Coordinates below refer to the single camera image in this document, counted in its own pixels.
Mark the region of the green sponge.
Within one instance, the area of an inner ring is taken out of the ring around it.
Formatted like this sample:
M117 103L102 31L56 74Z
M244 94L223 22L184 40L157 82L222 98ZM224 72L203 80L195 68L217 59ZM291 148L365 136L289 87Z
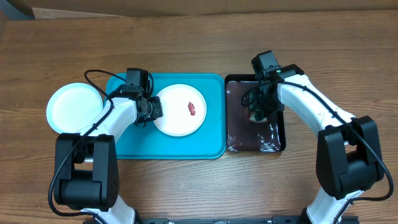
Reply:
M252 112L249 114L249 120L255 123L264 123L267 122L267 118L260 113Z

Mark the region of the pink plate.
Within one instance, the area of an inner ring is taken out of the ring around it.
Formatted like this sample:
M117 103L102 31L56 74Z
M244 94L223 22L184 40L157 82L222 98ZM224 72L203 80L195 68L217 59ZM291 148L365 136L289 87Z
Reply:
M206 101L194 87L174 84L157 94L162 105L163 117L154 121L156 127L169 136L182 137L194 133L206 118ZM188 103L195 106L196 114L191 116Z

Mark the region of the light blue plate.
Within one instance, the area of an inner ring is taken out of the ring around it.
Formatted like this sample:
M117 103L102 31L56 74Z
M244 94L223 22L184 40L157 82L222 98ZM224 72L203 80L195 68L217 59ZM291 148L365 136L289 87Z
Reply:
M46 108L47 122L57 133L76 133L103 109L102 97L91 85L70 83L58 89Z

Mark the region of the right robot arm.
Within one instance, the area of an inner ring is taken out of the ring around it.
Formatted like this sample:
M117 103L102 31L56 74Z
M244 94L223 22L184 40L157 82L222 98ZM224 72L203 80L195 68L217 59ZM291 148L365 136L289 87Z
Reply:
M316 173L321 185L314 201L292 223L357 223L343 214L362 193L390 177L382 161L377 125L369 116L355 117L317 90L303 70L292 64L253 66L258 86L241 104L265 119L288 106L317 137Z

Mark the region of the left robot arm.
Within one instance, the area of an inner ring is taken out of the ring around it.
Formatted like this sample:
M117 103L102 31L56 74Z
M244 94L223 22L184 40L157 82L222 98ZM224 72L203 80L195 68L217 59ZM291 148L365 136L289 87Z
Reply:
M57 90L47 108L59 136L48 204L61 217L89 215L95 223L139 223L119 195L116 143L132 124L160 117L151 84L122 84L106 101L84 83Z

